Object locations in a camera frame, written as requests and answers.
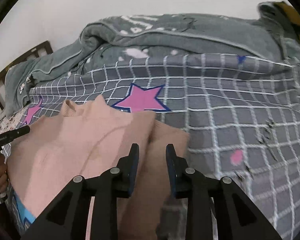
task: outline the wooden headboard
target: wooden headboard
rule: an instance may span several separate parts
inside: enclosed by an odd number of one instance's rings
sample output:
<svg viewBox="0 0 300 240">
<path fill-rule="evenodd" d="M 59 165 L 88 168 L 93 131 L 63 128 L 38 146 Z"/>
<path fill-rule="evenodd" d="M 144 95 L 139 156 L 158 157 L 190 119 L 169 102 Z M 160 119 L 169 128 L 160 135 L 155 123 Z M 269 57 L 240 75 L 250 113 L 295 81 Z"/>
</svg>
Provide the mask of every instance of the wooden headboard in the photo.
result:
<svg viewBox="0 0 300 240">
<path fill-rule="evenodd" d="M 18 63 L 27 61 L 28 59 L 37 58 L 44 56 L 46 54 L 51 54 L 52 48 L 48 41 L 45 41 L 32 49 L 29 49 L 26 53 L 22 54 L 20 57 L 15 59 L 13 62 L 11 62 L 8 66 L 6 66 L 1 72 L 0 72 L 0 114 L 2 113 L 4 107 L 5 107 L 5 76 L 8 72 L 9 68 L 11 68 L 14 65 L 17 65 Z"/>
</svg>

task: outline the pink sweater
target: pink sweater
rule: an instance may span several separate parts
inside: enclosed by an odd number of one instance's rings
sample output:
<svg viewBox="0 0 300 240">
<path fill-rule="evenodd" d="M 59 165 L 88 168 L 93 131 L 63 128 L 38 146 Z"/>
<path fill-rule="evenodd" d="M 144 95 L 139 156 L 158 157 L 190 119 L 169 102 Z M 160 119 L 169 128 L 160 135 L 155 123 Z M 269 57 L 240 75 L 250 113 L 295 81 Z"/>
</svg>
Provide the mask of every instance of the pink sweater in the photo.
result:
<svg viewBox="0 0 300 240">
<path fill-rule="evenodd" d="M 113 109 L 102 96 L 83 105 L 66 100 L 59 115 L 43 116 L 30 127 L 13 141 L 7 165 L 14 190 L 35 217 L 74 176 L 99 176 L 138 143 L 135 191 L 128 202 L 118 202 L 119 235 L 155 239 L 160 207 L 170 192 L 165 147 L 173 143 L 183 155 L 187 133 L 155 121 L 152 111 Z"/>
</svg>

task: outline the metal screw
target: metal screw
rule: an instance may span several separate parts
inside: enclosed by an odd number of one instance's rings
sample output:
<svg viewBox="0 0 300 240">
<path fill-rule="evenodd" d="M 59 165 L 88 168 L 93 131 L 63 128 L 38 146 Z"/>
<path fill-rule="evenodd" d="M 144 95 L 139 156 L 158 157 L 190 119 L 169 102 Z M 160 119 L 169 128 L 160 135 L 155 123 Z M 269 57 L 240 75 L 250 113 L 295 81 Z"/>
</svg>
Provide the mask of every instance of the metal screw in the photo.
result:
<svg viewBox="0 0 300 240">
<path fill-rule="evenodd" d="M 224 183 L 226 183 L 226 184 L 230 184 L 230 183 L 232 182 L 232 179 L 229 178 L 229 177 L 223 177 L 223 178 L 222 178 L 222 181 L 223 181 Z"/>
<path fill-rule="evenodd" d="M 81 182 L 81 181 L 82 181 L 82 176 L 80 176 L 80 175 L 75 176 L 75 177 L 73 178 L 73 181 L 74 181 L 75 183 Z"/>
<path fill-rule="evenodd" d="M 110 172 L 111 172 L 112 174 L 118 174 L 118 173 L 120 172 L 120 169 L 117 168 L 117 167 L 114 167 L 114 168 L 112 168 L 112 169 L 110 170 Z"/>
<path fill-rule="evenodd" d="M 186 168 L 186 173 L 187 174 L 194 174 L 194 172 L 195 172 L 195 169 L 193 169 L 193 168 Z"/>
</svg>

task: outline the beige garment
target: beige garment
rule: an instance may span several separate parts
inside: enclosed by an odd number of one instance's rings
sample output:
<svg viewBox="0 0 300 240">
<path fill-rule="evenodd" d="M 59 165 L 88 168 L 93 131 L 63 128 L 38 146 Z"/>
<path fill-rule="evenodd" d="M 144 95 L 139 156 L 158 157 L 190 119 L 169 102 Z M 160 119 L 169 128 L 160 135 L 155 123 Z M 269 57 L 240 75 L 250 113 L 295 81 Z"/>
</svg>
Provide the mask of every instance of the beige garment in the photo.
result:
<svg viewBox="0 0 300 240">
<path fill-rule="evenodd" d="M 182 155 L 188 139 L 187 133 L 154 119 L 152 111 L 111 108 L 102 96 L 83 105 L 67 100 L 58 116 L 39 118 L 28 135 L 13 141 L 7 160 L 11 184 L 37 217 L 74 176 L 99 176 L 137 143 L 138 174 L 128 210 L 127 202 L 118 201 L 119 237 L 154 239 L 170 192 L 165 147 L 173 143 Z"/>
</svg>

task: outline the white wall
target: white wall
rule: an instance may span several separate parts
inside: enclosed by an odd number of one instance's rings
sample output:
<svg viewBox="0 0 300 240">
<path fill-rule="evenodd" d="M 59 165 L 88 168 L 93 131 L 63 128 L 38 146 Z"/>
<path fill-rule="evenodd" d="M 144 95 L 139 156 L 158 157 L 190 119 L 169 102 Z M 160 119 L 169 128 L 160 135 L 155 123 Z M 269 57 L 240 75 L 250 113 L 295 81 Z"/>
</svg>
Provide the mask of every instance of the white wall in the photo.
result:
<svg viewBox="0 0 300 240">
<path fill-rule="evenodd" d="M 0 25 L 0 71 L 45 40 L 54 51 L 72 43 L 104 17 L 195 12 L 253 19 L 262 1 L 268 0 L 19 0 Z"/>
</svg>

